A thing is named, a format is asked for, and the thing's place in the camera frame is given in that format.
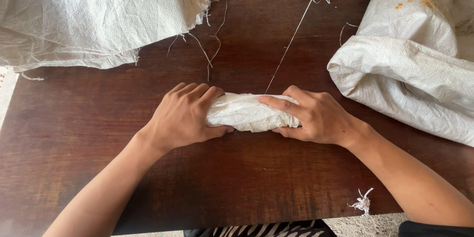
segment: left hand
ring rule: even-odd
[[[206,126],[211,104],[223,94],[223,89],[205,83],[180,83],[163,97],[150,122],[137,134],[153,149],[168,152],[233,132],[231,126]]]

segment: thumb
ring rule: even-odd
[[[231,126],[219,126],[219,127],[208,127],[206,131],[206,139],[212,139],[222,137],[226,133],[234,132],[234,128]]]
[[[290,127],[281,127],[272,129],[273,132],[280,133],[285,138],[293,138],[298,139],[300,141],[306,141],[308,139],[308,135],[303,128],[290,128]]]

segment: wooden table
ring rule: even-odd
[[[312,4],[270,94],[289,85],[329,92],[358,118],[441,174],[468,198],[474,192],[474,148],[418,131],[344,98],[326,64],[346,22],[358,25],[370,0]],[[222,46],[210,85],[262,94],[308,0],[229,0]],[[211,27],[192,33],[208,54],[225,0],[214,2]],[[356,28],[346,27],[344,42]],[[138,65],[108,70],[42,67],[19,78],[0,133],[0,235],[40,236],[66,204],[151,118],[179,82],[206,82],[207,61],[196,40],[179,37],[145,46]],[[401,212],[382,183],[337,145],[238,132],[174,149],[147,173],[115,234],[355,216],[347,206],[370,193],[371,213]]]

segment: right hand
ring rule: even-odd
[[[278,110],[292,114],[301,121],[298,128],[281,127],[272,131],[283,137],[305,142],[333,143],[348,148],[370,126],[347,113],[329,93],[312,93],[290,86],[282,95],[290,96],[299,104],[269,95],[258,100]]]

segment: person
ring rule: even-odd
[[[180,83],[168,92],[145,127],[73,198],[43,236],[110,236],[139,181],[157,160],[176,147],[234,131],[230,126],[205,125],[209,107],[222,94],[221,88],[195,83]],[[402,223],[399,236],[474,236],[474,205],[429,167],[347,113],[328,93],[290,86],[283,95],[293,97],[299,104],[269,95],[260,96],[259,101],[294,115],[302,126],[272,131],[305,142],[338,144],[351,151],[382,181],[411,220]],[[312,221],[311,225],[303,223],[303,227],[290,229],[288,223],[284,226],[287,231],[276,229],[273,235],[278,232],[283,237],[293,230],[287,237],[296,237],[299,228],[311,230],[315,224],[325,226]],[[253,235],[248,234],[252,227],[246,228],[247,235],[256,236],[263,226],[260,230],[254,228]],[[300,236],[333,235],[326,230]],[[216,231],[206,232],[210,236],[222,236],[223,229],[219,230],[221,234]],[[269,231],[268,227],[258,237]],[[239,232],[241,230],[234,230],[227,235],[238,236]]]

